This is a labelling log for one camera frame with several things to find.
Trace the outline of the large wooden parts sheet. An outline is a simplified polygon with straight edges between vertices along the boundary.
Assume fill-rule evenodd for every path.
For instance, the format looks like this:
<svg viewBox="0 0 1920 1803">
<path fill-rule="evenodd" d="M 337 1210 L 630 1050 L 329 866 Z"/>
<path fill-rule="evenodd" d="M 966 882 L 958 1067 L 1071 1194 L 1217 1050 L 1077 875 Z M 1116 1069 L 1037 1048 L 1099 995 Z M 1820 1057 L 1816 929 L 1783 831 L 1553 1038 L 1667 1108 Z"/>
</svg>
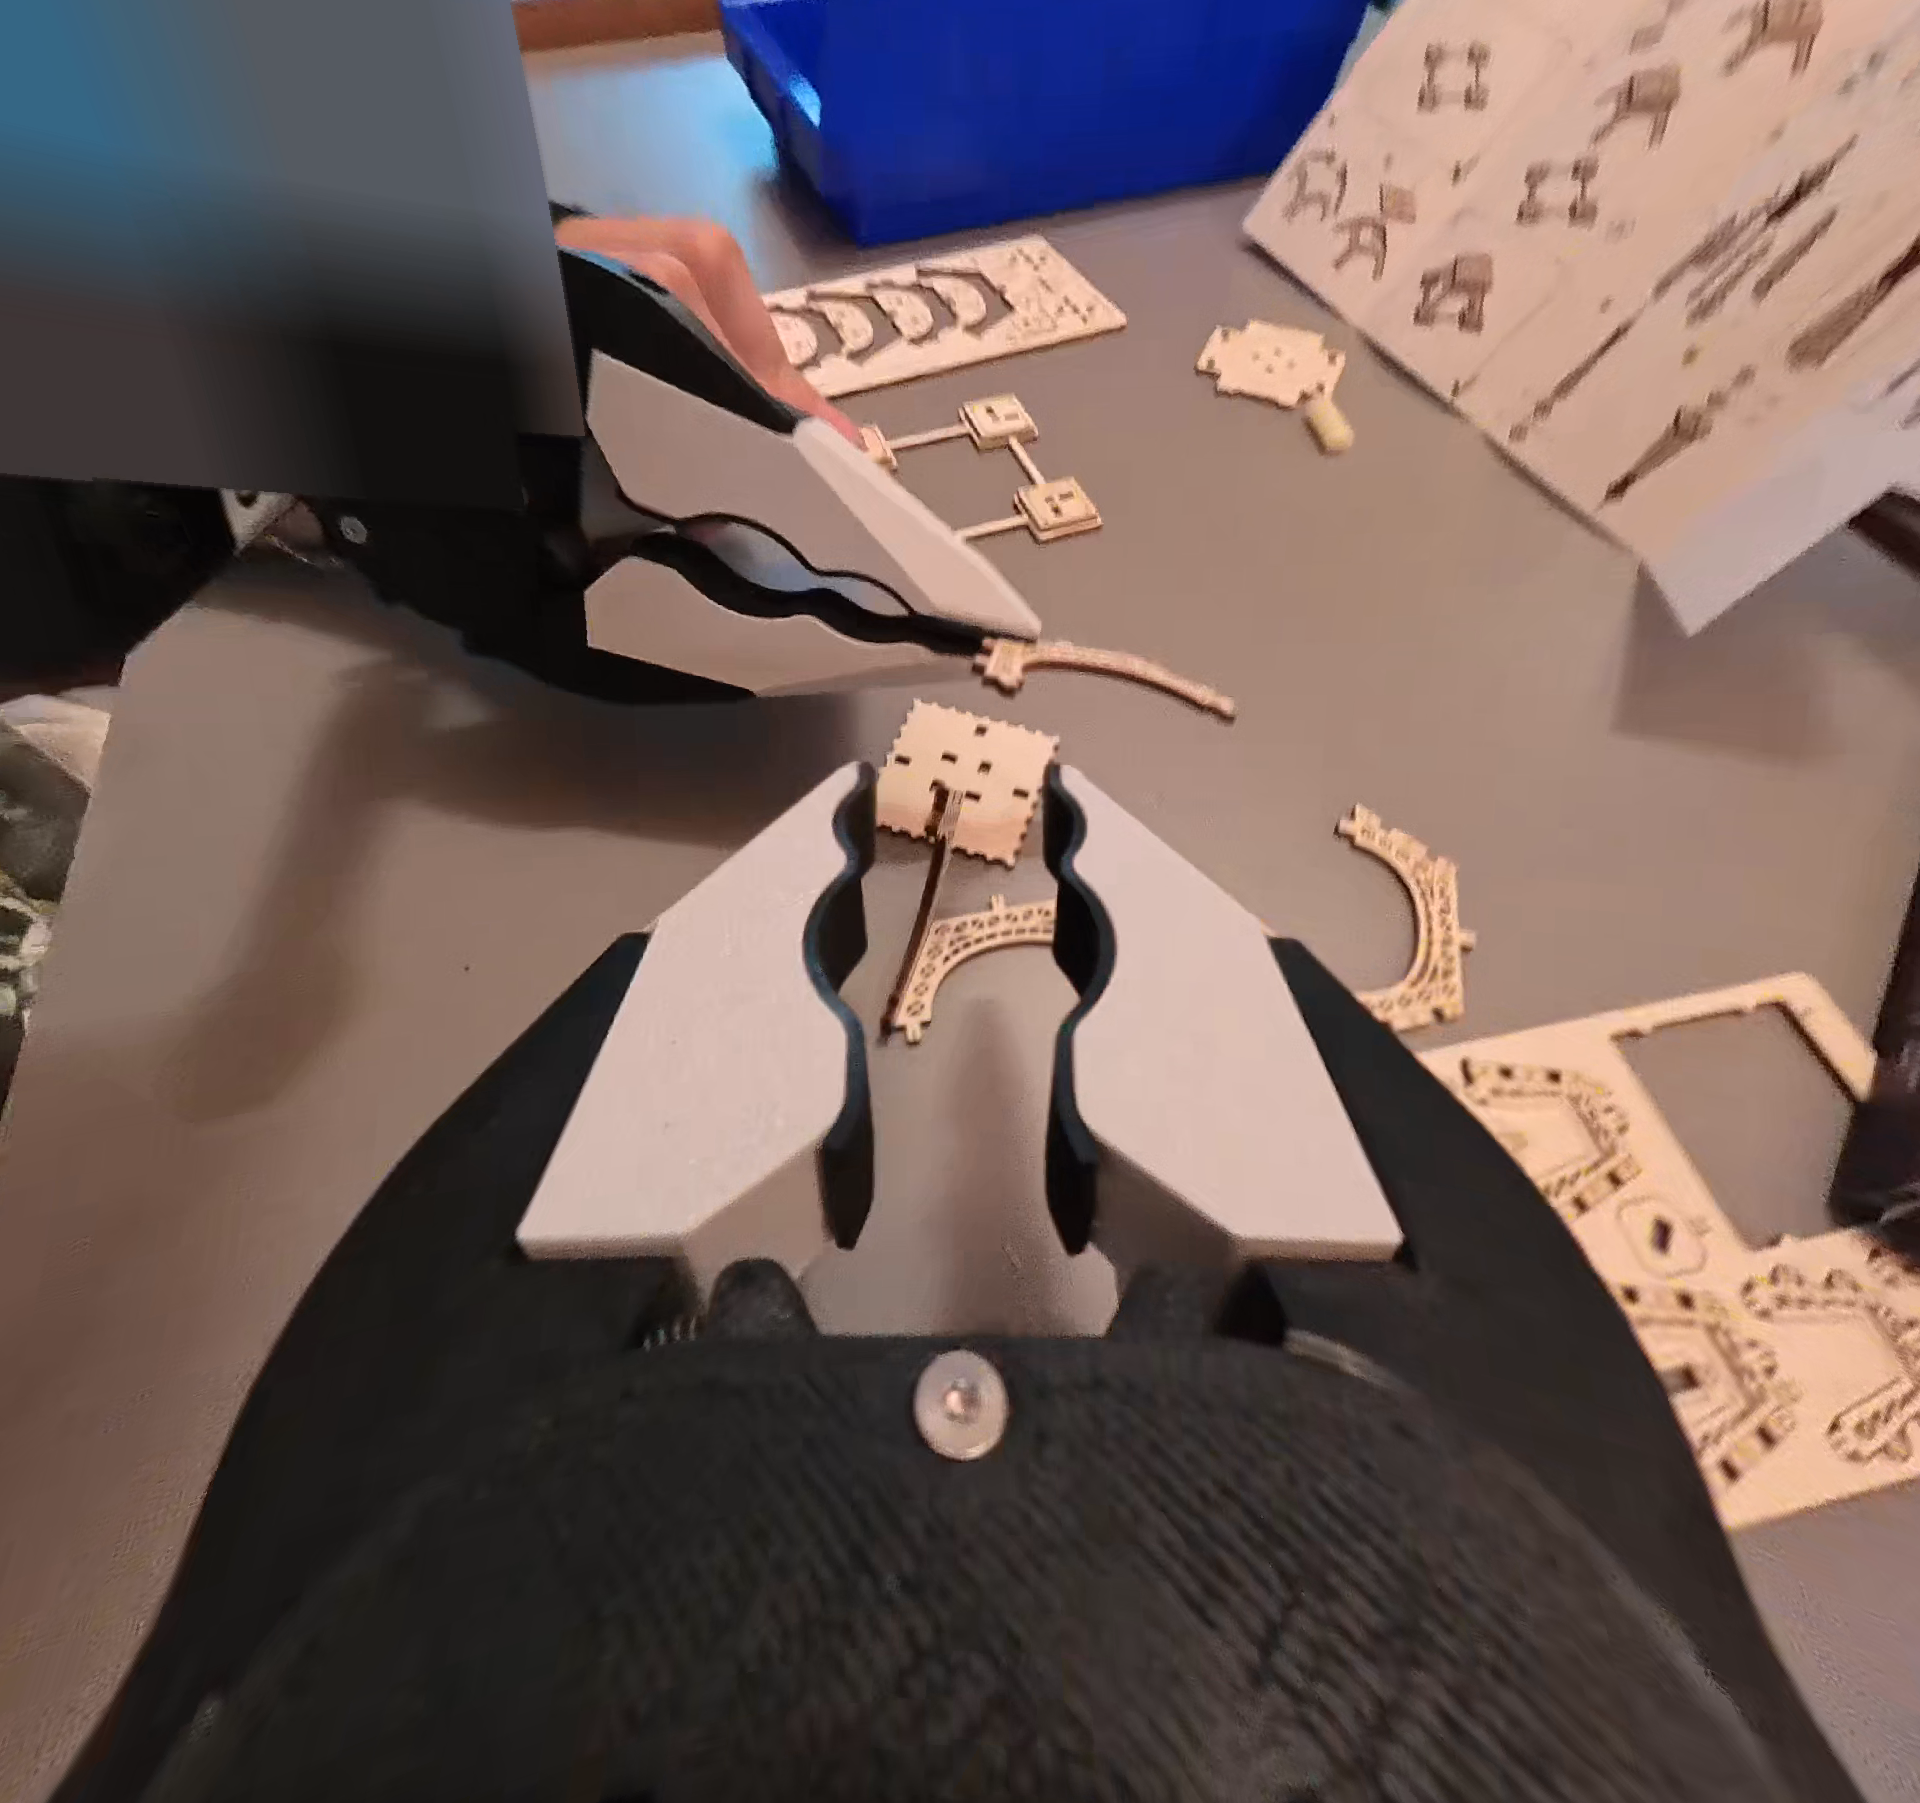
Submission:
<svg viewBox="0 0 1920 1803">
<path fill-rule="evenodd" d="M 1615 1295 L 1730 1530 L 1918 1477 L 1916 1268 L 1857 1230 L 1744 1240 L 1628 1062 L 1632 1041 L 1766 1011 L 1867 1099 L 1867 1037 L 1802 972 L 1419 1055 Z"/>
</svg>

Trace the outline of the small cross-shaped wooden plate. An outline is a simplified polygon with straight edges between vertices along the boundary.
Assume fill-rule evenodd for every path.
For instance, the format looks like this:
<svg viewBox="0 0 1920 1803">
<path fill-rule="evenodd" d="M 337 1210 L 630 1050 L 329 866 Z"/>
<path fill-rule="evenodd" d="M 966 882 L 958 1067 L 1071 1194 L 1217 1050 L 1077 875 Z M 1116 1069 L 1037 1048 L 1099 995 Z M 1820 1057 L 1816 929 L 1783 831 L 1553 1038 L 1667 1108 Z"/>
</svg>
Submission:
<svg viewBox="0 0 1920 1803">
<path fill-rule="evenodd" d="M 1317 330 L 1261 319 L 1216 326 L 1194 361 L 1225 396 L 1299 411 L 1332 407 L 1345 367 Z"/>
</svg>

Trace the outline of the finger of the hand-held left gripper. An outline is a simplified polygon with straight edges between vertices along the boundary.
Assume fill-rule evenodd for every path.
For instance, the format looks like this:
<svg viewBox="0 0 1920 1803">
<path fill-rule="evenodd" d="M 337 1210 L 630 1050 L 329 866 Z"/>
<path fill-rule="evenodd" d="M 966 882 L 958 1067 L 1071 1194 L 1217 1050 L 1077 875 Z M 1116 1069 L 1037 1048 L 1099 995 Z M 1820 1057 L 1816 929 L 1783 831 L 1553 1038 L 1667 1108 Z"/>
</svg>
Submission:
<svg viewBox="0 0 1920 1803">
<path fill-rule="evenodd" d="M 589 648 L 752 697 L 968 668 L 991 629 L 786 540 L 611 540 L 589 553 Z"/>
<path fill-rule="evenodd" d="M 750 526 L 806 566 L 876 584 L 925 619 L 1007 638 L 1044 629 L 991 560 L 829 424 L 782 416 L 770 425 L 592 351 L 586 425 L 640 511 Z"/>
</svg>

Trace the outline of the person's left hand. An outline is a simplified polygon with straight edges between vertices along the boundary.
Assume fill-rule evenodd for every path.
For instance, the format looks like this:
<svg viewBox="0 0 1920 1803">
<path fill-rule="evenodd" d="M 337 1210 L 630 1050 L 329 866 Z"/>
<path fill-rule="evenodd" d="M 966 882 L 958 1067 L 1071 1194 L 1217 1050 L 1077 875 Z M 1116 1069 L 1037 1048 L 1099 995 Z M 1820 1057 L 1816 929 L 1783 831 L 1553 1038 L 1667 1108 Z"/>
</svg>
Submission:
<svg viewBox="0 0 1920 1803">
<path fill-rule="evenodd" d="M 862 433 L 789 361 L 740 243 L 699 216 L 604 216 L 552 204 L 557 243 L 607 258 L 676 294 L 766 390 L 852 447 Z"/>
</svg>

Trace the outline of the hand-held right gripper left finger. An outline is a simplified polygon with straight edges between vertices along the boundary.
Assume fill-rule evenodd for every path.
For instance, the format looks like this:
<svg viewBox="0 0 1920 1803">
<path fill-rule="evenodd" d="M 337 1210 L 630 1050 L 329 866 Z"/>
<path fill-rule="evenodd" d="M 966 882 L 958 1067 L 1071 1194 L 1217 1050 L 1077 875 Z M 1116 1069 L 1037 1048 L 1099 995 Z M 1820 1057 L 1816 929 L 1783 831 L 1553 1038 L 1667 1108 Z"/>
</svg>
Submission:
<svg viewBox="0 0 1920 1803">
<path fill-rule="evenodd" d="M 801 1277 L 855 1251 L 876 1201 L 862 960 L 878 772 L 850 761 L 647 930 L 515 1243 Z"/>
</svg>

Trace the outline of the grey desk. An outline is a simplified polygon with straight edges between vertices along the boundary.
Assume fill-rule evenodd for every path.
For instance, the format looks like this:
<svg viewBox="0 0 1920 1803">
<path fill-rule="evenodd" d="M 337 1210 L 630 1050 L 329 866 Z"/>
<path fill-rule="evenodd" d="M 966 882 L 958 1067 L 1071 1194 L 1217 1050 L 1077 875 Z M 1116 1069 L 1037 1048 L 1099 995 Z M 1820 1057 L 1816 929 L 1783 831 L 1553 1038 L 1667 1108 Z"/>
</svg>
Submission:
<svg viewBox="0 0 1920 1803">
<path fill-rule="evenodd" d="M 1010 393 L 1098 533 L 1003 538 L 1050 634 L 1237 699 L 1032 675 L 1003 715 L 1372 988 L 1453 856 L 1457 1035 L 1805 972 L 1874 1021 L 1916 868 L 1916 582 L 1828 538 L 1680 636 L 1637 566 L 1353 349 L 1358 444 L 1194 374 L 1216 323 L 1332 327 L 1246 188 L 1044 233 L 1127 330 L 855 398 L 899 433 Z M 42 1799 L 157 1616 L 258 1366 L 421 1131 L 627 929 L 910 690 L 687 713 L 550 693 L 287 559 L 130 664 L 5 1126 L 5 1799 Z"/>
</svg>

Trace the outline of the wooden sheet with arch cutouts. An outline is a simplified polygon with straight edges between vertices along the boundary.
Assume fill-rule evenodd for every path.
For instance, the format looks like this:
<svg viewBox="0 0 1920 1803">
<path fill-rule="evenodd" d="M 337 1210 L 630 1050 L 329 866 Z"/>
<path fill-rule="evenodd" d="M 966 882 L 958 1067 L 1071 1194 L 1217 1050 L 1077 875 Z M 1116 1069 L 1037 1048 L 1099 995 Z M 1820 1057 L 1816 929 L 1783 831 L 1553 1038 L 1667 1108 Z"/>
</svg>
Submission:
<svg viewBox="0 0 1920 1803">
<path fill-rule="evenodd" d="M 825 398 L 1116 335 L 1124 311 L 1047 238 L 943 252 L 765 294 L 789 366 Z"/>
</svg>

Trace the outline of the wooden square frame piece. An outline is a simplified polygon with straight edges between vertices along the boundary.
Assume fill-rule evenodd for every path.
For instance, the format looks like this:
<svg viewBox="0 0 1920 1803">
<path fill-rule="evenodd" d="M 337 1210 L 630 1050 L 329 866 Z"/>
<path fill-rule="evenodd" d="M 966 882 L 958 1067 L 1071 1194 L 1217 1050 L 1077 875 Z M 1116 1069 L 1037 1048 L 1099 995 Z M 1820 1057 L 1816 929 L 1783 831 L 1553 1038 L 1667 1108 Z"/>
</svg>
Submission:
<svg viewBox="0 0 1920 1803">
<path fill-rule="evenodd" d="M 1021 471 L 1015 509 L 997 519 L 976 519 L 953 526 L 949 533 L 960 542 L 988 542 L 1007 533 L 1032 542 L 1064 542 L 1091 535 L 1104 526 L 1101 512 L 1085 486 L 1072 478 L 1047 478 L 1032 455 L 1041 429 L 1023 401 L 996 395 L 964 401 L 953 422 L 909 431 L 888 433 L 878 424 L 861 428 L 861 444 L 882 471 L 899 476 L 899 460 L 913 452 L 941 447 L 971 447 L 975 455 L 1003 455 Z"/>
</svg>

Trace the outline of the folded black-white instruction sheet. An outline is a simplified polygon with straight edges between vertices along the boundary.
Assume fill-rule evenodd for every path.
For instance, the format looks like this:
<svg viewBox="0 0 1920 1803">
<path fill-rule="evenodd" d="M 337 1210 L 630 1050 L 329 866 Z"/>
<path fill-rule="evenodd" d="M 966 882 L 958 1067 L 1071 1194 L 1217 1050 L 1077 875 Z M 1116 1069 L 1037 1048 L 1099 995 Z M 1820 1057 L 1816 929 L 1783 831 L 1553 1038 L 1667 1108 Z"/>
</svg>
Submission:
<svg viewBox="0 0 1920 1803">
<path fill-rule="evenodd" d="M 1916 494 L 1918 0 L 1400 0 L 1244 233 L 1687 634 Z"/>
</svg>

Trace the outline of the square toothed wooden plate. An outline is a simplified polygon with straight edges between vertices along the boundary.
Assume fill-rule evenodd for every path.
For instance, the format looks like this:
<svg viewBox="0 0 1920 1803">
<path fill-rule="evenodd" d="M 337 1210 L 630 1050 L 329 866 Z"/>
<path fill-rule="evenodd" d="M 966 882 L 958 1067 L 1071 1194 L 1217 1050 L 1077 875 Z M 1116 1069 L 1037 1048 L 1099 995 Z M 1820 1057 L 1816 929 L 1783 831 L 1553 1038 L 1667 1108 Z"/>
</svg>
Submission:
<svg viewBox="0 0 1920 1803">
<path fill-rule="evenodd" d="M 878 772 L 878 829 L 910 839 L 937 831 L 937 792 L 958 810 L 952 848 L 1012 868 L 1041 804 L 1057 739 L 976 710 L 914 699 Z"/>
</svg>

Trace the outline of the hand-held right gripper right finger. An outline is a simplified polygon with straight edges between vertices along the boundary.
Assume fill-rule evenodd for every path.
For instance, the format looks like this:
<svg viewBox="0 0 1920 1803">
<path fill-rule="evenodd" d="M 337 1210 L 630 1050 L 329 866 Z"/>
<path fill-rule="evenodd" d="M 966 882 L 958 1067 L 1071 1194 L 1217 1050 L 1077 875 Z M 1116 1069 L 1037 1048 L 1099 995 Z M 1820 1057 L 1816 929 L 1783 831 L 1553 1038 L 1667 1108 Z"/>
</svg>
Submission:
<svg viewBox="0 0 1920 1803">
<path fill-rule="evenodd" d="M 1403 1226 L 1271 933 L 1072 765 L 1045 772 L 1044 860 L 1072 988 L 1044 1157 L 1064 1251 L 1119 1279 L 1391 1261 Z"/>
</svg>

